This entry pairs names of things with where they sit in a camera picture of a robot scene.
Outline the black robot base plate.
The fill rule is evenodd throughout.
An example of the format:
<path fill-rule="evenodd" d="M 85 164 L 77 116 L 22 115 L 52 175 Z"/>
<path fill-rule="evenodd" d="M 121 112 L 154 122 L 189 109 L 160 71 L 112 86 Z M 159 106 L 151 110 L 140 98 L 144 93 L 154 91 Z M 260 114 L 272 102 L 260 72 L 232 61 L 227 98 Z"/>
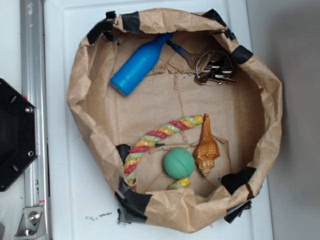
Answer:
<path fill-rule="evenodd" d="M 0 191 L 7 191 L 37 157 L 35 107 L 0 80 Z"/>

